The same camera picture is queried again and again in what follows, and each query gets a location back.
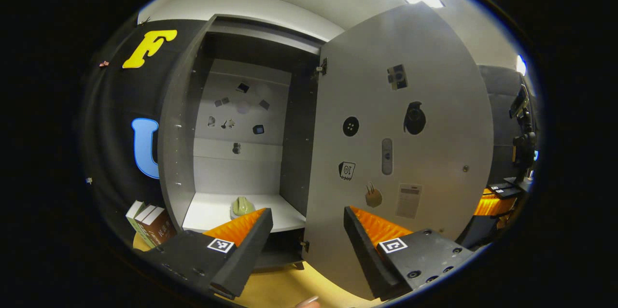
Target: white shelf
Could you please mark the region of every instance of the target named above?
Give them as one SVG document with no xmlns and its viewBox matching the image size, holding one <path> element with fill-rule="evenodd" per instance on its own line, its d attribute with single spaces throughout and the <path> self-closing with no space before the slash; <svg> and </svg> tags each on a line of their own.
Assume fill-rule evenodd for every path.
<svg viewBox="0 0 618 308">
<path fill-rule="evenodd" d="M 305 217 L 279 194 L 244 196 L 254 204 L 256 210 L 262 208 L 272 210 L 272 233 L 305 227 Z M 205 232 L 229 222 L 230 205 L 238 197 L 196 192 L 185 216 L 183 229 Z"/>
</svg>

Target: green object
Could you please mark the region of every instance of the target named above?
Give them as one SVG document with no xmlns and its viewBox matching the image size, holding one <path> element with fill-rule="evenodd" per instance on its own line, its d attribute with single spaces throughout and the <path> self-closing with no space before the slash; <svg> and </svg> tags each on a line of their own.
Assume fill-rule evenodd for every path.
<svg viewBox="0 0 618 308">
<path fill-rule="evenodd" d="M 232 211 L 234 212 L 234 215 L 242 216 L 253 213 L 255 211 L 255 207 L 253 206 L 253 203 L 247 200 L 247 198 L 244 196 L 239 196 L 236 198 L 234 203 L 232 203 Z"/>
</svg>

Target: bolt hole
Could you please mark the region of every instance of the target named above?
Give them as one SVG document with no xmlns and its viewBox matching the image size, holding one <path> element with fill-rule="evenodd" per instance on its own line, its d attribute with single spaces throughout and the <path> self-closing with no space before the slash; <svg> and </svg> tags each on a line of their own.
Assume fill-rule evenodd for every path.
<svg viewBox="0 0 618 308">
<path fill-rule="evenodd" d="M 421 271 L 411 271 L 410 273 L 408 273 L 408 278 L 413 279 L 415 277 L 418 277 L 419 275 L 421 275 Z"/>
</svg>

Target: door panel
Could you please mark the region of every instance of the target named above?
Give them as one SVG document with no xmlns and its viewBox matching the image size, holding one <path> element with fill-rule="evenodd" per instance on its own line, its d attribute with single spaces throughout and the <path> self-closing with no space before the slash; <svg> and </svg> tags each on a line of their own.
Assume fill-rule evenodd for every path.
<svg viewBox="0 0 618 308">
<path fill-rule="evenodd" d="M 338 286 L 373 299 L 344 230 L 344 207 L 354 205 L 411 231 L 430 227 L 455 240 L 490 171 L 490 102 L 470 53 L 424 3 L 352 27 L 322 47 L 324 58 L 305 228 L 310 247 L 303 257 Z M 388 69 L 396 66 L 405 71 L 404 88 L 389 83 Z M 405 128 L 404 119 L 415 101 L 426 124 L 411 134 L 415 126 Z M 345 134 L 351 116 L 358 130 L 346 126 Z M 382 172 L 386 138 L 392 141 L 389 175 Z M 382 194 L 377 207 L 366 203 L 370 183 Z"/>
</svg>

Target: blue letter u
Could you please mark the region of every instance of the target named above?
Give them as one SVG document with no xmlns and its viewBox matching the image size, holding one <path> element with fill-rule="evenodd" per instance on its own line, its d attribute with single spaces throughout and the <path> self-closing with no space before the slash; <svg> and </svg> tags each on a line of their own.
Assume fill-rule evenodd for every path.
<svg viewBox="0 0 618 308">
<path fill-rule="evenodd" d="M 159 165 L 153 160 L 153 133 L 159 124 L 155 120 L 137 118 L 131 127 L 135 132 L 133 152 L 137 167 L 150 178 L 159 179 Z"/>
</svg>

